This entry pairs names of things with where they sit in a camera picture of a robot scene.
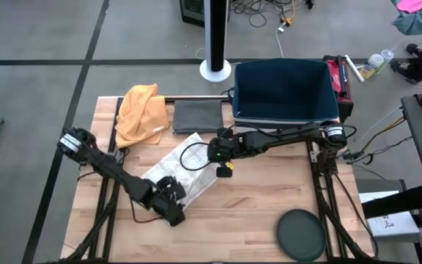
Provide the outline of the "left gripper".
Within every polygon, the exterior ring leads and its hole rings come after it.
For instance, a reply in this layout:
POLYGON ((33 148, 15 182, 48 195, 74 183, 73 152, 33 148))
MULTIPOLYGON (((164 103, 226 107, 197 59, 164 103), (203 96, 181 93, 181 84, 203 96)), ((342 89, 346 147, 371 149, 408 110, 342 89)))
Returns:
POLYGON ((181 224, 185 220, 183 205, 180 200, 186 197, 183 185, 173 176, 162 177, 158 182, 150 181, 154 188, 152 209, 171 227, 181 224))

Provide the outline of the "white cloth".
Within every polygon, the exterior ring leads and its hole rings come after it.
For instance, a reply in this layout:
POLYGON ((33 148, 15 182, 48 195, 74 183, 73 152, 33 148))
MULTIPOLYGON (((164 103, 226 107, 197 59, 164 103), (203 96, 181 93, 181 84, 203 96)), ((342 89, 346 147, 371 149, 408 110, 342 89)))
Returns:
POLYGON ((185 189, 186 197, 180 202, 186 209, 217 180, 216 164, 200 169, 208 163, 204 144, 198 133, 190 135, 141 177, 154 183, 165 176, 175 177, 185 189))

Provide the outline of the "grey kitchen towel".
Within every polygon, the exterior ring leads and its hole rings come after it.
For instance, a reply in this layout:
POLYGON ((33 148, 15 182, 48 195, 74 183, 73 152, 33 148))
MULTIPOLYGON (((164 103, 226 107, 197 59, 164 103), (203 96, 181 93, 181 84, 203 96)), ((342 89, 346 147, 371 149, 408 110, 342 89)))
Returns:
POLYGON ((223 127, 219 100, 179 100, 174 102, 175 134, 216 133, 223 127))

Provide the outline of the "yellow towel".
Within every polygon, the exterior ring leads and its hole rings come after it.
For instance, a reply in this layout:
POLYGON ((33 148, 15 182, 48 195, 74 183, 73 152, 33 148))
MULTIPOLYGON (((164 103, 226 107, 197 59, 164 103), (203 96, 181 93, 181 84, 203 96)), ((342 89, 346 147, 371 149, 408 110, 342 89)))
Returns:
POLYGON ((157 84, 138 84, 124 96, 116 117, 116 146, 138 143, 158 144, 169 128, 165 97, 158 95, 157 84))

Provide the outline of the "navy white striped fabric bin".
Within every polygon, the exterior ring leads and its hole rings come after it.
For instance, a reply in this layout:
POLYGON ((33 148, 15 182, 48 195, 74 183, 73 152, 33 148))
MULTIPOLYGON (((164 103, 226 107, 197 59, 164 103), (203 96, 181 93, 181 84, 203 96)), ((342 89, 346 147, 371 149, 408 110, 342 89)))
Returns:
POLYGON ((238 64, 232 87, 234 121, 274 130, 338 118, 327 63, 265 59, 238 64))

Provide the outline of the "white black tower fan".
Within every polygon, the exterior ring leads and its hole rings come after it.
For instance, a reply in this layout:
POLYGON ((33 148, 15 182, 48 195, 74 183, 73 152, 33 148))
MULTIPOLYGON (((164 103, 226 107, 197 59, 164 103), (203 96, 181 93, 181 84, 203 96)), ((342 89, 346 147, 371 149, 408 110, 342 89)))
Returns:
POLYGON ((212 83, 225 81, 232 71, 225 59, 229 0, 204 0, 205 47, 201 76, 212 83))

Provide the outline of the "dark green round plate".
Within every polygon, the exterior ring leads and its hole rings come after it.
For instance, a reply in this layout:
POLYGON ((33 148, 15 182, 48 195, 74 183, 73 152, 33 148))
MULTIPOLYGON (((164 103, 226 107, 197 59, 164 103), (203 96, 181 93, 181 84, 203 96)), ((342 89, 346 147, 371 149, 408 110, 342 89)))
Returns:
POLYGON ((297 262, 319 259, 327 246, 322 222, 310 211, 293 209, 277 221, 275 238, 281 251, 297 262))

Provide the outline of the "red black tool case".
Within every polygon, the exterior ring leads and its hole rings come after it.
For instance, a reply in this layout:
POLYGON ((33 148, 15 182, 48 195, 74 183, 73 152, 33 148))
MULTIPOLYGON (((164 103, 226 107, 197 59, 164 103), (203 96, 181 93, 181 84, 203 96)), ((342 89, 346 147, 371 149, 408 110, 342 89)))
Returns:
POLYGON ((329 68, 331 84, 338 104, 338 117, 344 123, 352 115, 354 108, 346 57, 326 55, 322 58, 322 61, 329 68))

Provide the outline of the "black box on floor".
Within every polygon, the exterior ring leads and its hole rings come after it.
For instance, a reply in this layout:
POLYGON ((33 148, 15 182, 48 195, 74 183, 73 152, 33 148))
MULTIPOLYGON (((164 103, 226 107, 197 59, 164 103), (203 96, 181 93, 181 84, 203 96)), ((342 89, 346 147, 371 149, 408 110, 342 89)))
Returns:
POLYGON ((179 7, 184 23, 204 27, 204 0, 179 0, 179 7))

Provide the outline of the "white plastic tube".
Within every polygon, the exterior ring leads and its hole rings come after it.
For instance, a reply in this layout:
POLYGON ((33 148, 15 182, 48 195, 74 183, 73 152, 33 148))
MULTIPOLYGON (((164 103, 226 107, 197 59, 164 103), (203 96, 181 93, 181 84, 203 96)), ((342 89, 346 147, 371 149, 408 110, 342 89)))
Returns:
POLYGON ((357 77, 357 79, 359 80, 360 83, 363 83, 365 81, 364 77, 362 77, 362 75, 360 74, 360 71, 358 70, 358 68, 355 66, 355 64, 353 63, 353 61, 350 59, 350 57, 345 54, 344 55, 347 64, 350 66, 350 68, 352 69, 353 73, 355 74, 355 76, 357 77))

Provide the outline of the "black padded bar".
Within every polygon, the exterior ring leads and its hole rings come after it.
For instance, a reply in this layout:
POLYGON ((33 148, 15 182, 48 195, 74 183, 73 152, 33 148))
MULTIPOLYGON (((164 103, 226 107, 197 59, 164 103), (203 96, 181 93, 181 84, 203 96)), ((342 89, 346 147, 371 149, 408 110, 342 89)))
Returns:
POLYGON ((362 203, 367 219, 422 208, 422 186, 362 203))

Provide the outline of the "white printed box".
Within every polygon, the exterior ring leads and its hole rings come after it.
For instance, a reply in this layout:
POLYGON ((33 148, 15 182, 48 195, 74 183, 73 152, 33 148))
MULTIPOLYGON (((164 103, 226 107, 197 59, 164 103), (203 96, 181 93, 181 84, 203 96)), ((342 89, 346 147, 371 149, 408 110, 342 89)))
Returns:
MULTIPOLYGON (((378 191, 360 193, 360 201, 370 202, 397 194, 399 191, 378 191)), ((367 219, 367 225, 375 238, 417 235, 420 233, 410 212, 393 213, 386 216, 367 219)))

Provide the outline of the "green bottle white cap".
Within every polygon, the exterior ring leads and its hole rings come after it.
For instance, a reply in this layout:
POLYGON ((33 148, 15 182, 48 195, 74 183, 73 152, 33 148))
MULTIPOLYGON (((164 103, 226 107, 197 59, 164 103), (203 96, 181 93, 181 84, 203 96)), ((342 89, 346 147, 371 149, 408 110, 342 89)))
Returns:
POLYGON ((394 58, 394 53, 388 49, 382 50, 380 55, 383 58, 383 63, 374 71, 374 75, 378 75, 394 58))

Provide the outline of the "pink cloth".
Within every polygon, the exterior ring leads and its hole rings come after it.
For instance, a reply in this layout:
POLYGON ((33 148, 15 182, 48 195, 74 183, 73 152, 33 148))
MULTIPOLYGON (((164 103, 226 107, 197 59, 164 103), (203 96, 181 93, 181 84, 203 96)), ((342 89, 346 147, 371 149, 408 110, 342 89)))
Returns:
POLYGON ((396 2, 398 11, 414 13, 422 10, 422 0, 398 0, 396 2))

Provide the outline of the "black metal table rail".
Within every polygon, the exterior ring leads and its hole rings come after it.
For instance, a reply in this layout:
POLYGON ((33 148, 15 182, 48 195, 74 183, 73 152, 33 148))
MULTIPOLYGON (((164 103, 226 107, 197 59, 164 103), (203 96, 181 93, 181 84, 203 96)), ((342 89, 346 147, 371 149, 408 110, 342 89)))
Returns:
POLYGON ((181 100, 219 100, 230 103, 232 101, 227 95, 167 95, 163 96, 166 103, 173 103, 181 100))

